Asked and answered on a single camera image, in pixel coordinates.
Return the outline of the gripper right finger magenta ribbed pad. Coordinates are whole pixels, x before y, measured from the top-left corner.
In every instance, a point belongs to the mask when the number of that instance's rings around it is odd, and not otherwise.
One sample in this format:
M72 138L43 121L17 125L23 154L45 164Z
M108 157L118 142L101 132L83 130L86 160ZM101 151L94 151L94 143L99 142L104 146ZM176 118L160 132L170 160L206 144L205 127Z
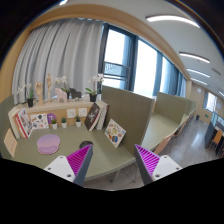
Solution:
M145 185L181 170L168 155L159 156L140 145L135 145L134 155Z

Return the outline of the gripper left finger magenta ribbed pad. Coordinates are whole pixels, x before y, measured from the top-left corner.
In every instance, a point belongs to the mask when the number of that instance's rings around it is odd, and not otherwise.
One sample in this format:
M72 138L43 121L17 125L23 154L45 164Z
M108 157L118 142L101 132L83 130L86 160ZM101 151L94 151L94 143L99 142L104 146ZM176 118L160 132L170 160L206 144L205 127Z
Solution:
M87 145L69 156L58 156L44 168L56 176L82 186L93 156L93 145Z

